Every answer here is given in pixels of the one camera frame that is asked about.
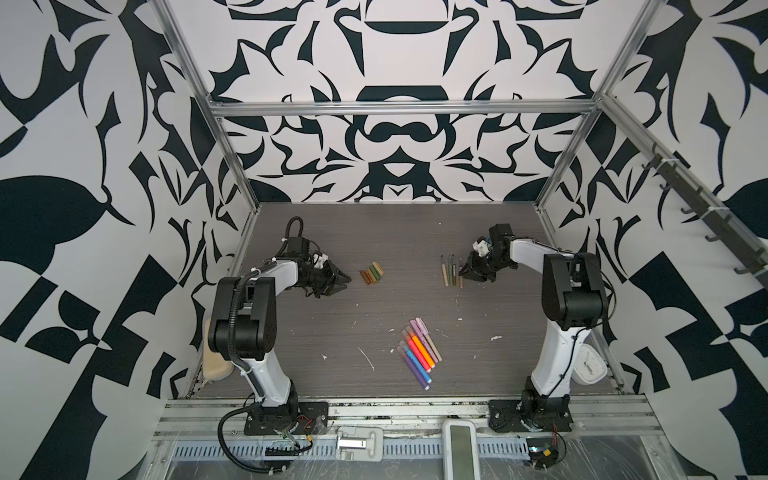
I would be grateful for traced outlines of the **green pen cap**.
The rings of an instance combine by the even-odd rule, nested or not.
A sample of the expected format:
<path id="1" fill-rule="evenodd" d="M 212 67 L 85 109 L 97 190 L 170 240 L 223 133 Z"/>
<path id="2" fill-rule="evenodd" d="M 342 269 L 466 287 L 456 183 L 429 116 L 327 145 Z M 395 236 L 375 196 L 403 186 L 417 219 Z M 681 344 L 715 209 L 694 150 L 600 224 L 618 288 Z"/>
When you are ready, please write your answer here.
<path id="1" fill-rule="evenodd" d="M 370 266 L 368 268 L 368 271 L 373 277 L 374 282 L 378 282 L 380 280 L 380 275 L 378 274 L 377 270 L 373 266 Z"/>

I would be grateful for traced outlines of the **pink cream marker pen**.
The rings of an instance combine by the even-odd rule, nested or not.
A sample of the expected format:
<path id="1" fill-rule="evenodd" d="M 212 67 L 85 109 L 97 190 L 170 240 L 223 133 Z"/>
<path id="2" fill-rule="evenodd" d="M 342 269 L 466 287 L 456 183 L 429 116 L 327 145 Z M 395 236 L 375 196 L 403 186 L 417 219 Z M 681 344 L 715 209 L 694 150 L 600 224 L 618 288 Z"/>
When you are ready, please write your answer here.
<path id="1" fill-rule="evenodd" d="M 431 338 L 431 335 L 429 333 L 429 330 L 427 329 L 427 326 L 424 323 L 424 321 L 420 317 L 417 317 L 415 319 L 415 322 L 416 322 L 416 324 L 418 326 L 418 330 L 419 330 L 421 336 L 423 337 L 424 342 L 426 343 L 426 346 L 428 348 L 428 351 L 430 352 L 430 355 L 437 362 L 442 362 L 443 358 L 442 358 L 439 350 L 437 349 L 436 345 L 434 344 L 434 342 L 433 342 L 433 340 Z"/>

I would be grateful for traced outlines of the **lilac marker pen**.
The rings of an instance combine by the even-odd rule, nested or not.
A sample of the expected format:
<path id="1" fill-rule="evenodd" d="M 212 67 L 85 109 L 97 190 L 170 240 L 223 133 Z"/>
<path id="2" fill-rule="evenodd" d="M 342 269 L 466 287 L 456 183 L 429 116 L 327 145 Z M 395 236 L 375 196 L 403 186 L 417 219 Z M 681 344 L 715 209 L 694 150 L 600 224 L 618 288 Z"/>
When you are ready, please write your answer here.
<path id="1" fill-rule="evenodd" d="M 420 328 L 420 324 L 419 324 L 418 320 L 417 319 L 412 319 L 410 321 L 410 324 L 411 324 L 411 327 L 412 327 L 416 337 L 419 339 L 419 341 L 421 342 L 422 346 L 424 347 L 425 352 L 427 353 L 425 358 L 427 359 L 429 364 L 432 367 L 434 367 L 435 364 L 436 364 L 436 356 L 435 356 L 433 350 L 431 349 L 431 346 L 430 346 L 429 342 L 427 341 L 426 337 L 424 336 L 424 334 L 422 332 L 422 329 Z"/>

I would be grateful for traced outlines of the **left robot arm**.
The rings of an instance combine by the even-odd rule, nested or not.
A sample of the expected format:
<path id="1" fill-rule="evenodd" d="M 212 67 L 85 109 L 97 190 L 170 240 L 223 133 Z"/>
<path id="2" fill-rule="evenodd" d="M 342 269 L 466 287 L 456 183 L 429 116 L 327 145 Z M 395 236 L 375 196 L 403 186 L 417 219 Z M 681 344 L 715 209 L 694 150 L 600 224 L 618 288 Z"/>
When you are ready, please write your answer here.
<path id="1" fill-rule="evenodd" d="M 219 281 L 207 337 L 209 349 L 251 388 L 254 418 L 275 428 L 291 426 L 299 416 L 295 385 L 274 352 L 278 295 L 299 288 L 308 297 L 329 297 L 351 282 L 303 230 L 301 217 L 290 218 L 274 256 L 249 273 Z"/>

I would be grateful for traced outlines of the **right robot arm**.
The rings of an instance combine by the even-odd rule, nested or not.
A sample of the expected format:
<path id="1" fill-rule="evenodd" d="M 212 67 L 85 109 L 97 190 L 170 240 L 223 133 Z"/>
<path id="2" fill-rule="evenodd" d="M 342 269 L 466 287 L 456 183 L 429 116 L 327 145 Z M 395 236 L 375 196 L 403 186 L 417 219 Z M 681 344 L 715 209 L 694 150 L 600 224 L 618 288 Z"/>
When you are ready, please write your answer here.
<path id="1" fill-rule="evenodd" d="M 496 432 L 568 432 L 571 378 L 579 350 L 593 329 L 609 317 L 600 260 L 518 237 L 496 224 L 472 244 L 459 275 L 493 282 L 503 269 L 525 266 L 541 275 L 541 305 L 547 319 L 538 362 L 520 399 L 491 400 L 489 427 Z"/>

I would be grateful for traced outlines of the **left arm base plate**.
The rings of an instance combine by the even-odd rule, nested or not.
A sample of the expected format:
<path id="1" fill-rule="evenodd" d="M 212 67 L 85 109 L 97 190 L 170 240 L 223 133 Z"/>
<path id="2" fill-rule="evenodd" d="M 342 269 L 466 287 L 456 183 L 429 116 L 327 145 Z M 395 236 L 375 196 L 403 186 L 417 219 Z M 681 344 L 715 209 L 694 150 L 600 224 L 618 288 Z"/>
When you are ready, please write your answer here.
<path id="1" fill-rule="evenodd" d="M 249 407 L 244 426 L 246 436 L 265 436 L 278 432 L 311 434 L 322 430 L 329 414 L 327 402 L 298 402 L 279 407 Z"/>

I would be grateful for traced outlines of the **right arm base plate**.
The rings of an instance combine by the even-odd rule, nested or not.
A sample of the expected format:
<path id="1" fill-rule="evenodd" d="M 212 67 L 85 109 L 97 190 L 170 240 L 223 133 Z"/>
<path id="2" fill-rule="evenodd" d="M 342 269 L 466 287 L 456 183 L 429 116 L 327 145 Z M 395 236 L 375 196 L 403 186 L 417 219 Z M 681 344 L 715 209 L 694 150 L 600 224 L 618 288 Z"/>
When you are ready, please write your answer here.
<path id="1" fill-rule="evenodd" d="M 491 400 L 488 426 L 497 433 L 571 432 L 570 397 Z"/>

